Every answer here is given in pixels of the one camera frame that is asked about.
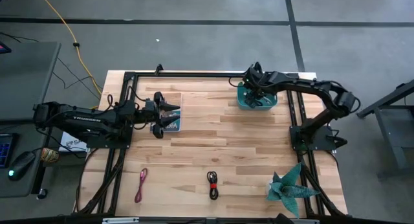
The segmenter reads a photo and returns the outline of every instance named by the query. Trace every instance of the black floor stripe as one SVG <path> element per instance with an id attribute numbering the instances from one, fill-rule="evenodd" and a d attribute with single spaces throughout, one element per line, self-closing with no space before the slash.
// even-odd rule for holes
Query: black floor stripe
<path id="1" fill-rule="evenodd" d="M 249 25 L 288 26 L 289 21 L 254 20 L 143 20 L 143 19 L 65 19 L 68 24 L 96 25 Z M 62 23 L 56 18 L 0 17 L 0 23 Z"/>
<path id="2" fill-rule="evenodd" d="M 333 22 L 333 21 L 297 21 L 301 27 L 414 27 L 412 22 Z"/>
<path id="3" fill-rule="evenodd" d="M 293 14 L 292 0 L 285 1 L 290 23 L 290 32 L 292 33 L 293 49 L 295 51 L 296 63 L 298 64 L 298 71 L 305 72 L 305 64 L 303 63 L 302 51 L 300 49 L 298 30 L 296 28 L 295 16 Z"/>

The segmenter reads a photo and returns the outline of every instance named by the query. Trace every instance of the wooden tabletop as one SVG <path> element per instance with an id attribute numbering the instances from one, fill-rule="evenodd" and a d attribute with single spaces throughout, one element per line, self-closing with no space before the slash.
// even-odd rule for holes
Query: wooden tabletop
<path id="1" fill-rule="evenodd" d="M 124 72 L 108 71 L 100 109 L 108 106 L 108 94 L 119 99 Z M 314 73 L 300 76 L 316 77 Z M 134 131 L 124 163 L 117 216 L 274 218 L 283 213 L 294 217 L 282 202 L 265 200 L 265 187 L 273 172 L 284 175 L 298 163 L 290 145 L 286 92 L 278 93 L 278 104 L 270 111 L 242 111 L 237 106 L 236 88 L 226 78 L 139 79 L 141 98 L 152 98 L 156 91 L 170 100 L 182 97 L 181 131 L 165 133 L 163 139 L 154 138 L 149 127 Z M 308 118 L 323 110 L 317 96 L 303 94 L 303 98 Z M 100 149 L 90 158 L 83 174 L 80 207 L 101 185 L 107 154 L 108 150 Z M 323 151 L 314 154 L 321 187 L 338 209 L 347 213 L 334 159 Z M 148 176 L 142 201 L 136 204 L 134 196 L 143 168 L 148 168 Z M 218 175 L 220 196 L 216 201 L 208 195 L 209 171 Z M 106 207 L 112 187 L 108 194 Z M 303 199 L 297 202 L 304 218 Z M 314 198 L 312 202 L 316 211 Z"/>

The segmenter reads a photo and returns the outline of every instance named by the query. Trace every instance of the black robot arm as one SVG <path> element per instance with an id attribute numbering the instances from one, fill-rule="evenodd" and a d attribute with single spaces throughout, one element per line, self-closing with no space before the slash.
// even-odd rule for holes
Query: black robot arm
<path id="1" fill-rule="evenodd" d="M 87 143 L 89 148 L 128 148 L 135 124 L 153 125 L 156 138 L 164 136 L 165 128 L 180 116 L 163 117 L 163 111 L 180 108 L 167 104 L 161 92 L 154 94 L 154 99 L 145 100 L 140 106 L 133 100 L 115 103 L 108 95 L 109 107 L 105 111 L 47 102 L 34 106 L 33 121 L 37 128 L 57 127 L 73 137 Z"/>
<path id="2" fill-rule="evenodd" d="M 297 74 L 287 75 L 279 72 L 263 72 L 256 62 L 250 66 L 243 76 L 244 86 L 250 90 L 245 102 L 254 107 L 257 100 L 266 94 L 276 95 L 280 91 L 297 91 L 317 95 L 325 104 L 326 109 L 315 118 L 308 118 L 298 131 L 299 137 L 306 143 L 312 143 L 315 133 L 333 119 L 346 117 L 358 100 L 351 92 L 338 82 L 301 79 Z M 330 92 L 336 93 L 332 98 Z"/>

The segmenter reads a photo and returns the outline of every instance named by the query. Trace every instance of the teal basket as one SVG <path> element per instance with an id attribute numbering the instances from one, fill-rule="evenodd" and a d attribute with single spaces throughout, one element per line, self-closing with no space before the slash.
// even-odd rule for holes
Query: teal basket
<path id="1" fill-rule="evenodd" d="M 256 106 L 255 108 L 251 108 L 245 103 L 245 93 L 250 92 L 250 90 L 243 87 L 242 82 L 239 82 L 237 86 L 237 103 L 239 104 L 239 108 L 242 110 L 268 111 L 270 110 L 270 108 L 274 107 L 278 102 L 278 98 L 276 95 L 266 95 L 265 97 L 268 100 L 264 98 L 259 100 L 262 103 L 262 106 Z"/>

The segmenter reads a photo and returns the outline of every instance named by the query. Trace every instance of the potted succulent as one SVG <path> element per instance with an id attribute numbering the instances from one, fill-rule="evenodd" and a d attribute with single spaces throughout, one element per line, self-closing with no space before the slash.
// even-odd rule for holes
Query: potted succulent
<path id="1" fill-rule="evenodd" d="M 293 213 L 297 218 L 299 217 L 299 214 L 296 198 L 306 198 L 319 194 L 318 191 L 315 191 L 313 189 L 296 185 L 300 170 L 301 163 L 293 167 L 282 178 L 280 178 L 277 173 L 274 172 L 273 180 L 267 187 L 268 195 L 266 197 L 268 201 L 281 200 L 285 208 Z"/>

